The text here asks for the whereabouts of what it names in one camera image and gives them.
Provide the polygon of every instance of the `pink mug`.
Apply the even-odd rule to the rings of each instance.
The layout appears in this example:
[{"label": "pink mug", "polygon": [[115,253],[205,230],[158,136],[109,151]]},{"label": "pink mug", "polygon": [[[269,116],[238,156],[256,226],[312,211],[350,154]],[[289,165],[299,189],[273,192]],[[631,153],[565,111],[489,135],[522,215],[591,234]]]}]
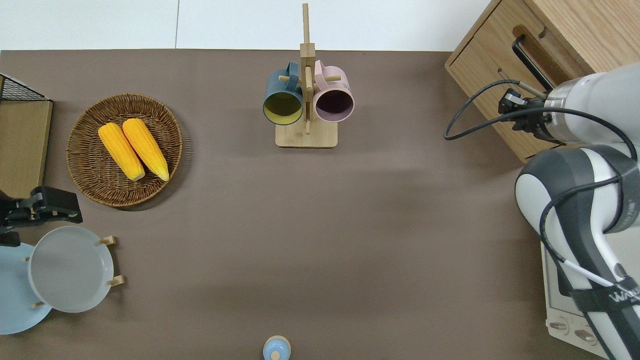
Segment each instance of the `pink mug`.
[{"label": "pink mug", "polygon": [[[335,76],[339,76],[340,79],[326,80]],[[336,66],[324,66],[322,61],[317,60],[314,77],[317,85],[314,108],[318,117],[330,122],[348,118],[353,113],[353,96],[344,71]]]}]

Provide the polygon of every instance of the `wooden cabinet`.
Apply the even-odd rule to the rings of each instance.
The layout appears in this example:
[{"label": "wooden cabinet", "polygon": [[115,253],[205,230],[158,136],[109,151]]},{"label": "wooden cabinet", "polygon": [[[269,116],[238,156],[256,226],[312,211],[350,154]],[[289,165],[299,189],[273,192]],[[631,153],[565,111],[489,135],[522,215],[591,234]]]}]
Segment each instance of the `wooden cabinet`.
[{"label": "wooden cabinet", "polygon": [[[637,0],[493,0],[445,68],[469,96],[506,78],[542,90],[511,50],[518,36],[525,35],[522,48],[555,86],[640,61],[639,33]],[[474,101],[486,118],[499,115],[498,100],[507,88],[496,86]],[[523,162],[555,146],[512,125],[493,127]]]}]

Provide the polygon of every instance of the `white floor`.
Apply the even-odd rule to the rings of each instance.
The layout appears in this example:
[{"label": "white floor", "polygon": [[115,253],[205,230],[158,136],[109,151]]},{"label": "white floor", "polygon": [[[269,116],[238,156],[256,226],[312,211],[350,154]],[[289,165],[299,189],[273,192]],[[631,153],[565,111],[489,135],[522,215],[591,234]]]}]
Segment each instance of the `white floor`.
[{"label": "white floor", "polygon": [[[302,0],[0,0],[0,50],[297,49]],[[451,51],[490,0],[307,0],[325,50]]]}]

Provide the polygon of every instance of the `brown table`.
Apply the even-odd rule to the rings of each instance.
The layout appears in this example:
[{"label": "brown table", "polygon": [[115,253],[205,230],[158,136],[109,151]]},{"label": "brown table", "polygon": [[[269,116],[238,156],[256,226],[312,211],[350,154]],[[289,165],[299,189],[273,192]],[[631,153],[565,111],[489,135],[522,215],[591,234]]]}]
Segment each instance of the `brown table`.
[{"label": "brown table", "polygon": [[[0,337],[2,359],[596,359],[547,334],[540,245],[494,131],[445,142],[465,100],[449,53],[319,51],[356,99],[334,149],[281,149],[264,84],[297,51],[3,51],[0,71],[55,100],[44,183],[77,191],[65,145],[114,94],[180,120],[177,177],[141,211],[79,195],[120,240],[127,283],[96,308]],[[469,109],[462,126],[483,118]],[[21,232],[35,244],[49,224]]]}]

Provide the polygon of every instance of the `blue mug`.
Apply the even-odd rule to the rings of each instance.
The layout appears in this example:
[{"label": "blue mug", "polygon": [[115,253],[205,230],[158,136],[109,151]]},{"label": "blue mug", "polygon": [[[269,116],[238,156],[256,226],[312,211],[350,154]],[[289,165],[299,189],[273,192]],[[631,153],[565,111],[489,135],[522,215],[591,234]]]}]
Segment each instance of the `blue mug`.
[{"label": "blue mug", "polygon": [[[276,125],[290,125],[302,117],[302,89],[298,84],[300,66],[293,61],[286,69],[276,70],[267,80],[262,103],[264,116]],[[287,76],[287,81],[280,80]]]}]

